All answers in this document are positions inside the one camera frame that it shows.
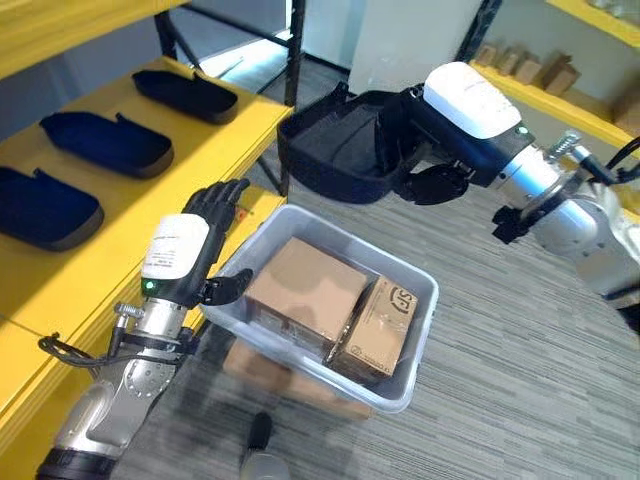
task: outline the black shoe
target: black shoe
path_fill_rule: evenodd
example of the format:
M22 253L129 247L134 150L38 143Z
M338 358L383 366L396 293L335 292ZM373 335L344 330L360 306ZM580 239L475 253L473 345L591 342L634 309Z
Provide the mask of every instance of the black shoe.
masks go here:
M271 437L271 429L273 422L271 417L265 413L260 412L253 419L251 424L251 430L249 431L249 441L247 443L247 449L249 450L264 450L269 444L269 438Z

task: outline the black cable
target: black cable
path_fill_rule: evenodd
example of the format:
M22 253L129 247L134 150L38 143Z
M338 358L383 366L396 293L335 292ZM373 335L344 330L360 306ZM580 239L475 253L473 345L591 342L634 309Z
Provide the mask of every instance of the black cable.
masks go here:
M94 369L105 367L113 363L128 362L130 360L147 360L149 362L162 363L165 365L179 365L180 360L166 360L164 358L149 357L147 355L122 355L119 357L107 357L105 355L93 358L86 352L58 340L60 334L53 333L38 340L38 347L49 355L57 358L62 363L78 368Z
M622 147L618 153L616 153L609 163L607 163L607 168L609 170L613 169L616 165L618 165L622 160L631 155L638 147L640 147L640 137L636 137L627 143L624 147Z

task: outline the screw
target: screw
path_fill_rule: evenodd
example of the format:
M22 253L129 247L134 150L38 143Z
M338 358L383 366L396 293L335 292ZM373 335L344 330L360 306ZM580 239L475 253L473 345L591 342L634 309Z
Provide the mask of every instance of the screw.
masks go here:
M560 157L573 150L582 137L575 130L567 130L553 146L546 152L545 156L549 163L556 163Z
M133 305L129 305L127 303L118 302L113 307L113 310L118 315L128 315L133 318L144 317L144 310L142 308L134 307Z

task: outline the white label sticker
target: white label sticker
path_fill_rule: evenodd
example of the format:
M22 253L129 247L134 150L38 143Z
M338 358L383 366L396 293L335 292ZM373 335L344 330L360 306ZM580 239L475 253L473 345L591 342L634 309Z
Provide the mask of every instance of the white label sticker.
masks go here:
M147 250L142 276L157 280L184 277L193 268L208 233L209 225L199 215L164 217Z

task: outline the black bag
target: black bag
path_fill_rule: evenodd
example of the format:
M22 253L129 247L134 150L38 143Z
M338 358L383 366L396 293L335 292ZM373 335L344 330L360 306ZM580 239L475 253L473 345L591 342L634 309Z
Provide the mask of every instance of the black bag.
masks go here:
M397 93L354 96L340 83L278 126L280 160L320 195L372 203L400 191L418 162L418 145Z

